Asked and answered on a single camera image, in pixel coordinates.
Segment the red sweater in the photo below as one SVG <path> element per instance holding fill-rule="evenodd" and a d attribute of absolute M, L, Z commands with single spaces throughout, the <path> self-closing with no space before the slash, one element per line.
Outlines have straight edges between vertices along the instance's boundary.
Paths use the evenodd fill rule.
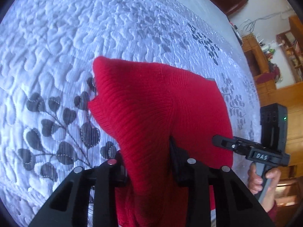
<path fill-rule="evenodd" d="M 210 167 L 232 166 L 232 152 L 212 145 L 216 134 L 232 138 L 216 83 L 159 63 L 98 57 L 93 69 L 98 96 L 89 109 L 119 143 L 130 177 L 116 190 L 119 224 L 184 227 L 188 190 L 172 178 L 169 136 Z M 215 208 L 212 188 L 210 206 Z"/>

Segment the black clip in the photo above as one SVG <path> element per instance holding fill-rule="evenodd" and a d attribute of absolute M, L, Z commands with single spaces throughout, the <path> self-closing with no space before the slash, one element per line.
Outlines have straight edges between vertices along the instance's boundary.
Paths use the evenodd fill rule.
<path fill-rule="evenodd" d="M 84 170 L 76 167 L 38 211 L 29 227 L 87 227 L 89 194 L 95 186 L 93 227 L 118 227 L 115 187 L 127 183 L 127 171 L 116 159 Z"/>
<path fill-rule="evenodd" d="M 209 168 L 190 158 L 170 138 L 172 172 L 180 187 L 188 187 L 186 227 L 211 226 L 209 186 L 216 204 L 217 227 L 274 227 L 274 223 L 239 177 L 227 166 Z"/>

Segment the human hand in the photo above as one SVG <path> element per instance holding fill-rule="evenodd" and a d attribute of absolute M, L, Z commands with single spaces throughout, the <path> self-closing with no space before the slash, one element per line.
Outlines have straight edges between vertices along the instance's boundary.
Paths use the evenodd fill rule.
<path fill-rule="evenodd" d="M 280 181 L 281 171 L 278 168 L 272 168 L 269 170 L 265 177 L 267 179 L 271 178 L 272 181 L 267 189 L 261 206 L 266 212 L 268 212 L 275 204 L 275 189 Z M 263 179 L 256 174 L 256 164 L 252 163 L 248 171 L 248 189 L 252 194 L 257 194 L 263 189 L 262 187 Z"/>

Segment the cable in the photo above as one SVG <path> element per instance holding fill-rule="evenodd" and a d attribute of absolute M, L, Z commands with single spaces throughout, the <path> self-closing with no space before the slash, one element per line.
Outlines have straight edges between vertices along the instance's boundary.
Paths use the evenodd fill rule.
<path fill-rule="evenodd" d="M 271 19 L 277 15 L 280 15 L 281 19 L 285 20 L 284 18 L 282 18 L 282 14 L 283 13 L 286 13 L 286 12 L 289 12 L 289 11 L 293 11 L 293 9 L 288 9 L 286 11 L 281 11 L 281 12 L 277 12 L 277 13 L 272 13 L 272 14 L 269 14 L 267 16 L 264 16 L 264 17 L 261 17 L 261 18 L 258 18 L 258 19 L 255 19 L 255 20 L 250 20 L 250 19 L 247 19 L 245 20 L 244 22 L 241 23 L 241 25 L 243 25 L 243 23 L 245 22 L 248 22 L 248 24 L 244 25 L 243 29 L 241 30 L 242 31 L 242 34 L 243 34 L 243 31 L 247 32 L 247 33 L 253 33 L 254 29 L 255 29 L 255 25 L 256 25 L 256 22 L 258 20 L 267 20 L 267 19 Z"/>

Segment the handle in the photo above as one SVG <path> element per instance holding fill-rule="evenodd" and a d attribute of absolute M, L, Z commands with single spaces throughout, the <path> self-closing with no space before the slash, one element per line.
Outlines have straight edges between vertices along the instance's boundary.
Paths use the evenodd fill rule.
<path fill-rule="evenodd" d="M 264 198 L 265 194 L 267 193 L 268 187 L 272 181 L 271 178 L 267 179 L 265 177 L 265 174 L 271 168 L 273 168 L 273 167 L 269 166 L 269 165 L 261 164 L 261 163 L 256 163 L 256 174 L 263 179 L 263 183 L 262 183 L 263 189 L 260 192 L 258 192 L 257 194 L 255 194 L 255 197 L 257 198 L 257 200 L 260 203 L 263 201 L 263 198 Z"/>

